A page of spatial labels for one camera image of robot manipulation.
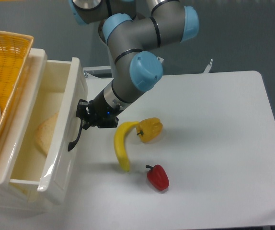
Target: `white cabinet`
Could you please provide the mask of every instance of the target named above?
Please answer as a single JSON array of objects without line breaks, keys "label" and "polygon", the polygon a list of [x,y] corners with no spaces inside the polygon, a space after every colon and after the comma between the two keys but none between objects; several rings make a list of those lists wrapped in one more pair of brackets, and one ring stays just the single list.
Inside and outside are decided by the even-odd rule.
[{"label": "white cabinet", "polygon": [[[0,206],[49,210],[61,204],[69,183],[80,120],[79,99],[87,85],[78,58],[47,60],[44,50],[32,49],[24,70],[21,96],[0,140]],[[37,127],[58,112],[48,155],[35,144]]]}]

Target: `gray wall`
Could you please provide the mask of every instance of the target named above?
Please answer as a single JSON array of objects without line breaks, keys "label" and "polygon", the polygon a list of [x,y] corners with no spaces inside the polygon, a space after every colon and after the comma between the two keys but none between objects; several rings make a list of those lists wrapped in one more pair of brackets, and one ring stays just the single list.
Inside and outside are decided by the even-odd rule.
[{"label": "gray wall", "polygon": [[[275,116],[275,0],[183,0],[200,19],[199,35],[153,52],[165,74],[200,73],[213,58],[213,72],[256,70],[264,78]],[[145,0],[137,9],[150,16]],[[84,67],[109,65],[98,23],[76,24],[67,0],[0,2],[0,30],[33,35],[49,59],[80,58]]]}]

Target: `yellow basket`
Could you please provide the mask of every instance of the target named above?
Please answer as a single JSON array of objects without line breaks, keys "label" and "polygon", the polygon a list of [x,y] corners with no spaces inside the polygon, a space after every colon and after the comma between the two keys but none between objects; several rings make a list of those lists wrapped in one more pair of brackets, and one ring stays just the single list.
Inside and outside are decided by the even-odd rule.
[{"label": "yellow basket", "polygon": [[0,137],[32,44],[32,36],[0,31]]}]

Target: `pepper stem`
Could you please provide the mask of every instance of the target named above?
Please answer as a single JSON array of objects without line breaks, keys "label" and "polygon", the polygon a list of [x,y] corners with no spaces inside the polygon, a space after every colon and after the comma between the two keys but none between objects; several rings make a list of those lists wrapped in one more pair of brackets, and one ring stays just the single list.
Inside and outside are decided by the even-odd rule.
[{"label": "pepper stem", "polygon": [[139,133],[137,133],[137,136],[138,136],[138,135],[144,135],[143,130],[141,130]]},{"label": "pepper stem", "polygon": [[153,169],[153,167],[152,167],[152,166],[150,166],[150,165],[146,165],[146,168],[147,168],[147,169],[150,169],[150,170],[152,170],[152,169]]}]

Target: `red bell pepper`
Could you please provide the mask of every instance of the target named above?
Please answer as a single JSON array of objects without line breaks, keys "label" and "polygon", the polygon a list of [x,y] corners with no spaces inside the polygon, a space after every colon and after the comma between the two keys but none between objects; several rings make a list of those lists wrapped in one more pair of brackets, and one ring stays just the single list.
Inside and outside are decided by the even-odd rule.
[{"label": "red bell pepper", "polygon": [[146,165],[146,168],[150,169],[147,173],[147,178],[156,189],[163,191],[168,188],[170,182],[161,165],[157,164],[154,167]]}]

